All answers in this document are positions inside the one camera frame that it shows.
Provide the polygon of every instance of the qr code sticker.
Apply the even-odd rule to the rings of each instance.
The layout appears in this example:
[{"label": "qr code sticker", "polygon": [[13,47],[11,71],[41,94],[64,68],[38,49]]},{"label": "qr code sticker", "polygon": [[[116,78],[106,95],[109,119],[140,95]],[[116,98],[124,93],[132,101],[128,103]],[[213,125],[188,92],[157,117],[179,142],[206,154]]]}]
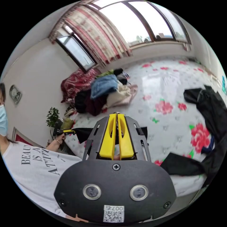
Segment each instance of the qr code sticker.
[{"label": "qr code sticker", "polygon": [[104,206],[103,222],[124,222],[124,206]]}]

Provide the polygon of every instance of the hair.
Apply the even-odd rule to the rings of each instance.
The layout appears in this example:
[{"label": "hair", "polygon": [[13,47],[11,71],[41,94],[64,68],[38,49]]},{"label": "hair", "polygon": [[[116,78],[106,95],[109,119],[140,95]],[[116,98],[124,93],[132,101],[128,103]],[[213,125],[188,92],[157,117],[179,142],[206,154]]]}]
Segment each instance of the hair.
[{"label": "hair", "polygon": [[[2,97],[3,97],[3,102],[5,102],[6,100],[6,93],[5,93],[5,84],[4,83],[0,83],[0,91],[2,92]],[[10,139],[7,138],[7,140],[13,144],[17,144],[17,142],[12,141]]]},{"label": "hair", "polygon": [[5,102],[6,94],[5,94],[5,84],[4,83],[0,83],[0,90],[2,92],[3,101]]}]

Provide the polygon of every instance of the red blanket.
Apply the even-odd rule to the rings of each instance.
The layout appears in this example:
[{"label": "red blanket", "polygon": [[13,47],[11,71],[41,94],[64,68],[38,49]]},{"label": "red blanket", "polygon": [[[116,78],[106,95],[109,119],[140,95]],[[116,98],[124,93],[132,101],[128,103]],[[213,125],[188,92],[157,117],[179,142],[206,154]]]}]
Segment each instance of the red blanket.
[{"label": "red blanket", "polygon": [[91,88],[91,83],[95,80],[95,77],[101,74],[98,69],[90,69],[84,73],[81,69],[75,71],[67,79],[61,83],[61,90],[63,92],[62,102],[74,103],[75,96],[82,90],[88,90]]}]

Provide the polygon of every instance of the blue face mask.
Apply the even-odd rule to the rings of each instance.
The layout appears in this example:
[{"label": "blue face mask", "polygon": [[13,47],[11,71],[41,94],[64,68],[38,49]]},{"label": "blue face mask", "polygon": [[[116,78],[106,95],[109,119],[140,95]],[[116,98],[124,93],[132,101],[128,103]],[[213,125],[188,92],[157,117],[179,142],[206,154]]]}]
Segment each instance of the blue face mask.
[{"label": "blue face mask", "polygon": [[4,105],[0,105],[0,135],[6,136],[8,132],[8,119]]}]

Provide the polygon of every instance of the blue denim clothing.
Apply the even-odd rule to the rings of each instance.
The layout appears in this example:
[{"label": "blue denim clothing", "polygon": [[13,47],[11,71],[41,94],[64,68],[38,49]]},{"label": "blue denim clothing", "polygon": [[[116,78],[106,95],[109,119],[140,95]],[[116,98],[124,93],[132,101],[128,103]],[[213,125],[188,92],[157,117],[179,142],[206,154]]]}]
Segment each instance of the blue denim clothing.
[{"label": "blue denim clothing", "polygon": [[102,95],[115,92],[118,88],[118,82],[115,75],[107,75],[97,78],[91,84],[91,99],[96,99]]}]

